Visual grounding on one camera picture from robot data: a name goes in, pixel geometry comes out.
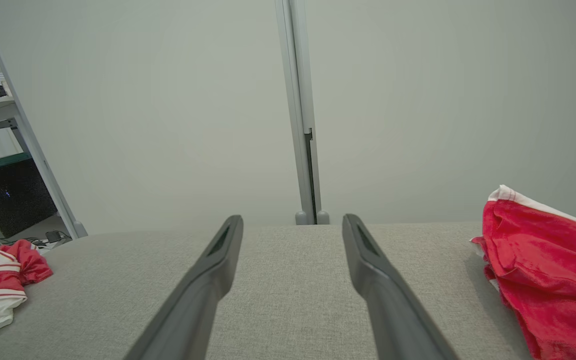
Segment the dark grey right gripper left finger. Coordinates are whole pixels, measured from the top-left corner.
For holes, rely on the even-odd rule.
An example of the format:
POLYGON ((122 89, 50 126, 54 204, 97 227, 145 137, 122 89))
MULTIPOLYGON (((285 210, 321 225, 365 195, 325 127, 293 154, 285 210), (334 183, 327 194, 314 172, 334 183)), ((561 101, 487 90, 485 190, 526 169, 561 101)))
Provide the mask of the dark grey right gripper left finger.
POLYGON ((243 218, 231 215, 174 287, 126 360, 203 360, 218 303, 233 287, 243 239, 243 218))

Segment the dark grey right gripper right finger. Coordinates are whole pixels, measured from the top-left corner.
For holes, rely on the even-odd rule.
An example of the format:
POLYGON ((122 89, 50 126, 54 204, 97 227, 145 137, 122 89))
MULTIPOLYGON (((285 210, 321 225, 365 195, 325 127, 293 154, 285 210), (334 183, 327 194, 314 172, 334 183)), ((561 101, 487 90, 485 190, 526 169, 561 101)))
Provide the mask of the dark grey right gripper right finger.
POLYGON ((380 360, 457 360, 436 323, 355 214, 342 221, 350 281, 366 302, 380 360))

